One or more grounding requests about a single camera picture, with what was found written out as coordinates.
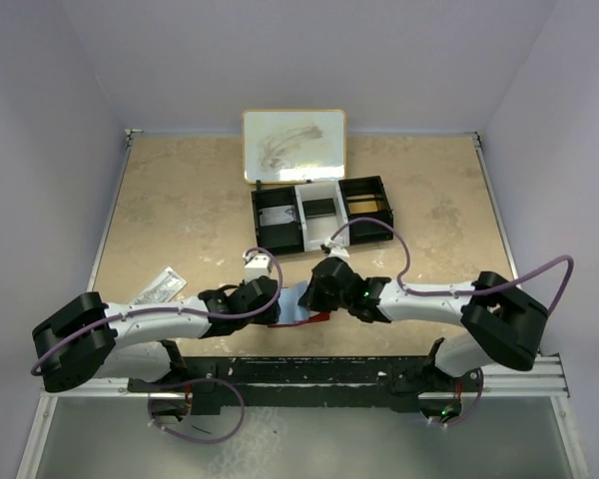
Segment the red card holder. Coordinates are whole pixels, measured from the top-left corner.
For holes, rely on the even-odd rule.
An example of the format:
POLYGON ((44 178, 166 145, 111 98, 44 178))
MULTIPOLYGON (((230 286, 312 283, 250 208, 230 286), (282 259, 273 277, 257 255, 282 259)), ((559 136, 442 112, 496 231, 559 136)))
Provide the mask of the red card holder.
POLYGON ((279 297, 280 315, 278 322, 269 324, 268 328, 296 327, 330 320, 328 312, 312 311, 299 304, 300 298, 307 291, 307 287, 308 283, 302 281, 282 289, 279 297))

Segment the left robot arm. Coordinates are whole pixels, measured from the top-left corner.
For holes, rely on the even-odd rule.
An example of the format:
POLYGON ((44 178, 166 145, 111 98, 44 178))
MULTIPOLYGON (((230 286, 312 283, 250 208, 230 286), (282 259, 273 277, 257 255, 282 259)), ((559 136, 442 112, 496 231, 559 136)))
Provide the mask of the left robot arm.
POLYGON ((176 339, 223 337, 251 324, 275 324, 282 291, 277 280, 261 275, 172 302, 113 303, 97 291, 81 293, 34 327, 37 360, 30 373, 48 392, 65 392, 97 377, 140 379, 174 391, 186 377, 176 339))

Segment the black white three-bin organizer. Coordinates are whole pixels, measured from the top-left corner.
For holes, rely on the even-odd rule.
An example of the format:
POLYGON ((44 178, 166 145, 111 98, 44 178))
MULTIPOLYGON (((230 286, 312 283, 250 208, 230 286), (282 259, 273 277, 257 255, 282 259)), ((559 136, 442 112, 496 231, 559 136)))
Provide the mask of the black white three-bin organizer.
POLYGON ((393 226, 393 212, 379 176, 305 183, 251 192, 257 246, 275 255, 319 250, 337 234, 343 246, 393 239, 371 218, 393 226), (353 224, 358 218, 362 222, 353 224))

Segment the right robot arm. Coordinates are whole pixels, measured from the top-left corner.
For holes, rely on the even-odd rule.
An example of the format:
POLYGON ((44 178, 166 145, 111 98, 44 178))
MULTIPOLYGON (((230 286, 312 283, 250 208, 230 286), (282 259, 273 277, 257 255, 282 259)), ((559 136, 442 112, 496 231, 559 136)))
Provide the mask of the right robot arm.
POLYGON ((463 327, 463 334, 441 338, 431 348, 423 375, 435 390, 493 363, 531 370, 548 319, 544 305, 493 271, 474 281, 408 289, 385 276, 362 277, 339 257, 312 269, 299 305, 316 312, 344 309, 367 323, 421 320, 463 327))

